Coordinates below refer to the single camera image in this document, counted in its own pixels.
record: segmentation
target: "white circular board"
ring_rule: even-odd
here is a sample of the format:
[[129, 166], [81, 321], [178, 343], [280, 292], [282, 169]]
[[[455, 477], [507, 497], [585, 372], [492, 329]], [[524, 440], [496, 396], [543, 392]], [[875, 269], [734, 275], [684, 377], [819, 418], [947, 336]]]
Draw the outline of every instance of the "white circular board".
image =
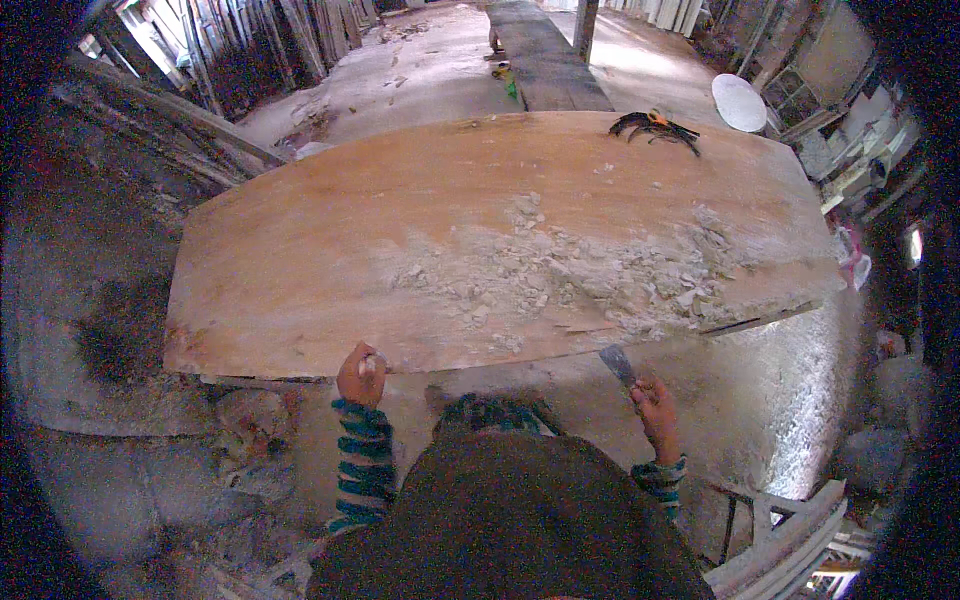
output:
[[758, 132], [767, 123], [767, 107], [756, 90], [730, 73], [713, 78], [713, 101], [723, 120], [736, 130]]

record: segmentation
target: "hand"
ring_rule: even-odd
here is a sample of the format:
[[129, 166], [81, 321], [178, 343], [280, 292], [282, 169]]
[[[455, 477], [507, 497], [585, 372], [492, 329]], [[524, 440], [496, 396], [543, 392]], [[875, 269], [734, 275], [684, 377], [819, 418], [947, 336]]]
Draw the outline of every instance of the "hand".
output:
[[680, 460], [680, 441], [673, 395], [658, 377], [644, 375], [631, 388], [630, 398], [643, 419], [647, 440], [657, 451], [657, 464], [676, 464]]
[[386, 381], [387, 363], [377, 355], [376, 348], [360, 342], [340, 368], [337, 388], [347, 401], [376, 408]]

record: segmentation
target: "metal blade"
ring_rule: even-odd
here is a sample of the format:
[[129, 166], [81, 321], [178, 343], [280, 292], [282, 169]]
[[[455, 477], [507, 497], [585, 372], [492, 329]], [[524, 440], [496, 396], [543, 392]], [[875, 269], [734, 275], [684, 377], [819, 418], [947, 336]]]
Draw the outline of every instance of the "metal blade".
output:
[[616, 344], [603, 348], [600, 350], [600, 360], [603, 361], [603, 364], [607, 365], [608, 369], [613, 371], [613, 374], [616, 375], [625, 388], [629, 390], [634, 387], [636, 383], [634, 369], [630, 366], [630, 360], [627, 358], [627, 355], [623, 353], [623, 348]]

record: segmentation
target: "curved wooden panel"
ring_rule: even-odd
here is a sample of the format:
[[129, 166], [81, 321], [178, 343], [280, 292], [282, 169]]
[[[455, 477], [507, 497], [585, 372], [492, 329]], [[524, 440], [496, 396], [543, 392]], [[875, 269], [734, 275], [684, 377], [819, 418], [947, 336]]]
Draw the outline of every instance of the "curved wooden panel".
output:
[[608, 136], [613, 120], [536, 112], [389, 132], [198, 206], [165, 367], [332, 375], [363, 339], [399, 371], [460, 369], [769, 318], [835, 286], [788, 147], [694, 126], [697, 158]]

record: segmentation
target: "striped sleeve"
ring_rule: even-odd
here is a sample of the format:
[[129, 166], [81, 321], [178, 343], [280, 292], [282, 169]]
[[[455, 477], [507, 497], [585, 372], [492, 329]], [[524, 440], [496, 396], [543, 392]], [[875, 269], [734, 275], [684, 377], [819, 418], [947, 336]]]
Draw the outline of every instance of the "striped sleeve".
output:
[[396, 494], [394, 428], [387, 416], [342, 397], [332, 406], [340, 415], [345, 435], [337, 440], [342, 460], [337, 514], [326, 523], [331, 535], [383, 520]]
[[662, 466], [657, 463], [635, 465], [630, 469], [634, 481], [647, 493], [654, 496], [666, 516], [674, 525], [680, 516], [680, 482], [686, 477], [686, 455], [681, 454], [675, 465]]

